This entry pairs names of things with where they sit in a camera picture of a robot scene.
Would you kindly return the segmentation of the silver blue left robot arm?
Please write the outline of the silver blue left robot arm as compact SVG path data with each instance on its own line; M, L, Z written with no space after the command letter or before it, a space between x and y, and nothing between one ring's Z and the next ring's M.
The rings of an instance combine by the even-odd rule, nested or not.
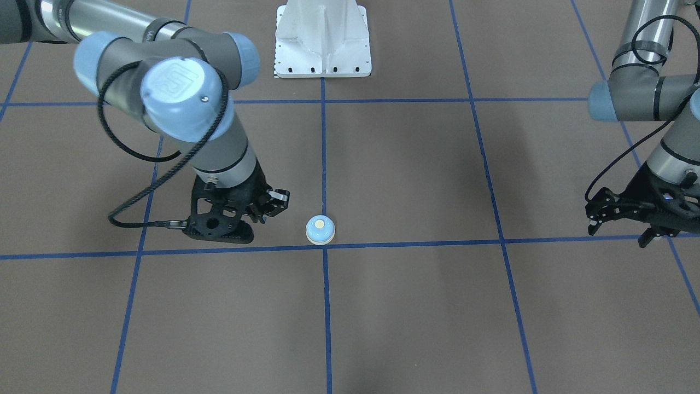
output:
M677 15L679 1L634 1L608 79L593 85L588 112L597 121L657 121L663 137L627 187L585 192L588 234L610 221L629 219L648 228L646 247L659 237L698 234L698 72L664 76L674 24L698 38L698 29Z

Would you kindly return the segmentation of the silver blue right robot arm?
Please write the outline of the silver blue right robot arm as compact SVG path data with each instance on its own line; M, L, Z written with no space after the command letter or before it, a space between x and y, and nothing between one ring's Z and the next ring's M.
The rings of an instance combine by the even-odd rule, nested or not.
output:
M172 169L116 207L121 228L179 229L192 239L249 244L252 227L287 209L287 190L267 184L231 92L254 82L260 58L240 33L210 33L110 1L3 1L2 43L75 43L73 70L97 97L108 137L133 157L175 160ZM165 157L130 149L110 129L109 104L178 147ZM187 165L196 172L183 221L128 223L118 215Z

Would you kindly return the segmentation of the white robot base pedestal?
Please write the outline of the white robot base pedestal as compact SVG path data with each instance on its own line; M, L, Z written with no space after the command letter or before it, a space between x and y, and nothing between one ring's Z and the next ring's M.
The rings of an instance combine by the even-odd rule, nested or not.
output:
M276 11L277 78L363 78L372 74L365 7L355 1L287 1Z

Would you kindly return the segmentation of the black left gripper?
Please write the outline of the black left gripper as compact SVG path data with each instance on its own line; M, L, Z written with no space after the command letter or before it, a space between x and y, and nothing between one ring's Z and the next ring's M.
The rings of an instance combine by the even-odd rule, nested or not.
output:
M676 237L680 232L699 233L698 173L687 171L680 184L658 177L643 164L621 197L608 188L602 188L585 205L588 235L595 235L602 224L620 219L636 205L635 219L650 224L638 237L638 246L646 248L653 240Z

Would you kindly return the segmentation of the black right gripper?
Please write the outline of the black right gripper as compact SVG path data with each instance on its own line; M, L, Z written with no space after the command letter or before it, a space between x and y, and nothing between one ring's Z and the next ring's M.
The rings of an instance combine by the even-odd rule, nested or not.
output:
M268 217L277 216L288 208L290 191L272 189L259 164L235 186L221 187L221 184L222 180L214 183L213 176L204 180L196 177L191 189L189 216L217 214L237 217L244 222L248 217L254 223L265 224Z

